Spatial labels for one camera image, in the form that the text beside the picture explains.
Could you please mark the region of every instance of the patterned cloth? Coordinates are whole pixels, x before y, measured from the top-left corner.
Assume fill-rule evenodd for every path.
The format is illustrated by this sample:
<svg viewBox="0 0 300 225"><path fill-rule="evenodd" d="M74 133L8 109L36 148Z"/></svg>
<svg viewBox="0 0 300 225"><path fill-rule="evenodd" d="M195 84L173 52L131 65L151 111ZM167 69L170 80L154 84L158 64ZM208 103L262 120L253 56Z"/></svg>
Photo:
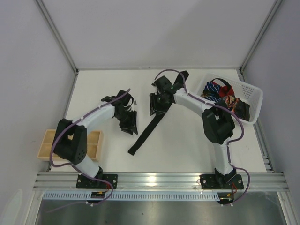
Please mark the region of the patterned cloth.
<svg viewBox="0 0 300 225"><path fill-rule="evenodd" d="M214 82L207 82L201 97L214 102L219 102L221 86Z"/></svg>
<svg viewBox="0 0 300 225"><path fill-rule="evenodd" d="M214 102L224 101L228 109L232 111L234 114L236 114L237 117L249 121L250 106L247 103L241 101L239 98L236 98L232 87L229 86L229 84L227 84L227 86L222 87L213 81L207 82L203 90L203 93L201 94L201 97Z"/></svg>

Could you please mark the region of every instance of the white basket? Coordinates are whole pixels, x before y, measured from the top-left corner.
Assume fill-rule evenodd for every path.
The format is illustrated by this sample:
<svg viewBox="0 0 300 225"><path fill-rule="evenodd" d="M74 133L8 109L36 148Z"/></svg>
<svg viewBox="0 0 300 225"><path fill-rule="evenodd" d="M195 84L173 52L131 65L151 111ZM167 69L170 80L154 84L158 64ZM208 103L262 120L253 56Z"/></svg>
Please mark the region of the white basket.
<svg viewBox="0 0 300 225"><path fill-rule="evenodd" d="M224 80L226 80L232 86L236 98L240 98L243 102L250 105L250 120L246 121L241 119L241 122L243 124L255 124L262 107L263 91L260 88L242 81L232 80L228 77L220 76L217 74L206 74L200 81L196 90L196 94L201 96L206 82L210 82L215 78L223 78ZM221 86L224 86L224 84L219 80L215 80L214 82Z"/></svg>

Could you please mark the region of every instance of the white wall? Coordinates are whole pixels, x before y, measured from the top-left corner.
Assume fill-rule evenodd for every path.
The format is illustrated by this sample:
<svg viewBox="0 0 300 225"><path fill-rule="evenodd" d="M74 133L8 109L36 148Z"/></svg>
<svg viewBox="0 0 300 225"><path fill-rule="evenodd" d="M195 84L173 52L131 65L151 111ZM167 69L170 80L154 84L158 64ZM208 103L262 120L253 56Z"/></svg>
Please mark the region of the white wall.
<svg viewBox="0 0 300 225"><path fill-rule="evenodd" d="M276 171L283 171L300 214L300 1L284 1L254 56L246 80L264 92L261 122Z"/></svg>
<svg viewBox="0 0 300 225"><path fill-rule="evenodd" d="M239 67L274 0L44 0L82 68Z"/></svg>
<svg viewBox="0 0 300 225"><path fill-rule="evenodd" d="M44 132L62 117L74 74L33 0L0 2L0 214L23 190L20 224Z"/></svg>

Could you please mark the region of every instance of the metal floor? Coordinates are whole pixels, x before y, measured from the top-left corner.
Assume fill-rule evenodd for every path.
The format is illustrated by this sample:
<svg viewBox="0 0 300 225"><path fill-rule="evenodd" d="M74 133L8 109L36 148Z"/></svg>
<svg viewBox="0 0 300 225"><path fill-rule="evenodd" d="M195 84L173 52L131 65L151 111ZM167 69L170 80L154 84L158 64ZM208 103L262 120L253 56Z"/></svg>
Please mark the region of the metal floor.
<svg viewBox="0 0 300 225"><path fill-rule="evenodd" d="M233 207L217 202L107 201L90 207L43 200L36 225L286 225L276 192L252 192Z"/></svg>

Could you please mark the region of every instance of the wooden box compartment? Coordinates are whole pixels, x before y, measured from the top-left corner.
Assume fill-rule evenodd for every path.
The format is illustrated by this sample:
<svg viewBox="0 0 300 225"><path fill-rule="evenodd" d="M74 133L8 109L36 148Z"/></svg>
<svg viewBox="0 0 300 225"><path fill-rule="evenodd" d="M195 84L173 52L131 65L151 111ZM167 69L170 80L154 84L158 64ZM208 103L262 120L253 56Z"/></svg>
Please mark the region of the wooden box compartment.
<svg viewBox="0 0 300 225"><path fill-rule="evenodd" d="M46 130L37 158L43 161L49 161L50 151L54 140L55 132L56 130ZM90 134L88 135L88 156L94 162L100 161L102 142L103 142L102 131L95 130L90 132ZM60 158L56 154L53 154L53 161L66 161L66 160Z"/></svg>

